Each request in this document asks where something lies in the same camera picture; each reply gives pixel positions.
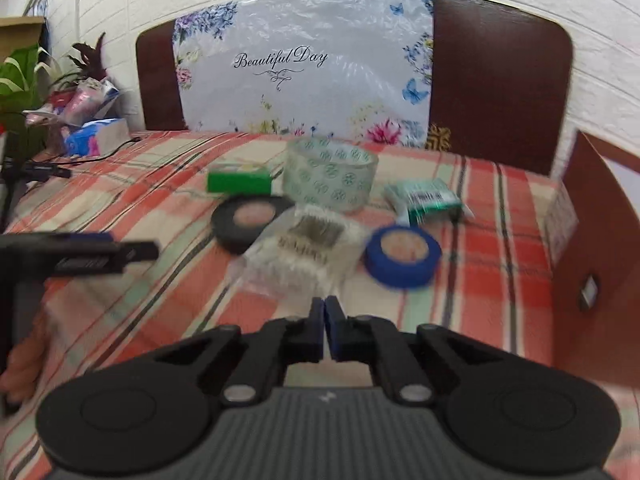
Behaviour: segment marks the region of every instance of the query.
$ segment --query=gold decorative pattern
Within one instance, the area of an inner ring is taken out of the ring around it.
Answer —
[[[448,152],[451,150],[451,130],[432,124],[429,128],[425,149],[434,152]]]

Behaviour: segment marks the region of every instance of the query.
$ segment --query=brown box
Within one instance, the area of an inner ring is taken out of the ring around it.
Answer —
[[[0,62],[15,49],[38,43],[42,25],[41,16],[0,18]]]
[[[578,132],[563,184],[577,225],[554,267],[554,365],[638,387],[640,159]]]

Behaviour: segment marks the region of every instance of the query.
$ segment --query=human hand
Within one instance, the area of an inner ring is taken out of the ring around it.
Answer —
[[[41,309],[29,336],[11,350],[7,368],[0,376],[0,392],[6,394],[9,403],[20,404],[33,397],[48,347],[47,314]]]

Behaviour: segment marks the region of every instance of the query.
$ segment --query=plaid tablecloth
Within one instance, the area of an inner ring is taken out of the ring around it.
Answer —
[[[428,288],[388,290],[360,267],[341,296],[350,315],[388,317],[402,330],[436,322],[530,359],[551,356],[551,274],[541,238],[554,193],[543,177],[447,153],[369,145],[380,155],[370,205],[354,218],[371,227],[393,221],[382,186],[398,178],[439,177],[475,218],[434,224],[443,258]],[[71,181],[53,179],[20,202],[14,232],[110,231],[116,238],[154,238],[154,264],[134,264],[123,276],[55,280],[46,309],[55,336],[33,400],[2,423],[0,472],[35,479],[49,463],[34,431],[34,412],[58,384],[96,367],[132,358],[219,323],[258,330],[273,317],[305,315],[308,305],[278,304],[237,290],[225,279],[232,257],[221,250],[209,219],[220,198],[205,190],[214,160],[282,163],[275,136],[155,132],[103,162],[74,168]],[[289,384],[366,384],[363,365],[296,365]],[[609,388],[623,431],[607,468],[619,479],[640,478],[638,400]]]

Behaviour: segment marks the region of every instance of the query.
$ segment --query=cable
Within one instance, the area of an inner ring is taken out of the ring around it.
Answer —
[[[87,162],[101,162],[103,160],[107,160],[108,158],[110,158],[110,156],[113,156],[116,153],[118,153],[120,151],[120,149],[122,147],[126,146],[127,144],[130,144],[132,142],[140,142],[140,140],[142,140],[141,137],[133,137],[132,139],[126,140],[120,146],[118,146],[115,150],[113,150],[109,155],[100,156],[98,158],[89,158],[88,160],[70,160],[68,162],[53,162],[53,164],[55,164],[57,166],[77,166],[78,164],[85,164]],[[40,160],[38,163],[42,164],[44,162],[52,162],[53,160],[56,160],[57,158],[58,157],[54,156],[52,158],[48,158],[47,160]]]

